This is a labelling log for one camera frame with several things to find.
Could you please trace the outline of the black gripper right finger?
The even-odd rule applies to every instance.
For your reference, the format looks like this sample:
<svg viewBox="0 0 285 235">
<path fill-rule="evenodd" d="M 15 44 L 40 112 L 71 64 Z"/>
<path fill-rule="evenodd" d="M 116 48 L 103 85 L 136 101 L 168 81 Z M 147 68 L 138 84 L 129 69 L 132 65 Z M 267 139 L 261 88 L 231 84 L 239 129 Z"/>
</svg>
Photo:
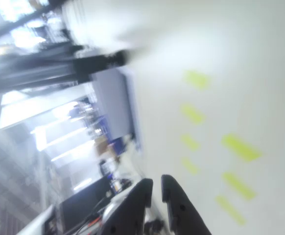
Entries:
<svg viewBox="0 0 285 235">
<path fill-rule="evenodd" d="M 176 235 L 211 235 L 202 217 L 171 175 L 161 176 L 162 202 L 167 205 L 169 229 Z"/>
</svg>

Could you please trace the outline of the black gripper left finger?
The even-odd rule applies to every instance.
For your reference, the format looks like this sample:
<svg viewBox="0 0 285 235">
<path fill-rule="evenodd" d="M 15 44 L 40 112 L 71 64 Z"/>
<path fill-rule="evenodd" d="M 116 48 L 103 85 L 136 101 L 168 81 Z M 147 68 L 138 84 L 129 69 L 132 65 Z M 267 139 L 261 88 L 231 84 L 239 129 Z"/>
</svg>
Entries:
<svg viewBox="0 0 285 235">
<path fill-rule="evenodd" d="M 151 207 L 153 180 L 140 180 L 128 194 L 112 201 L 104 211 L 102 235 L 142 235 L 145 209 Z"/>
</svg>

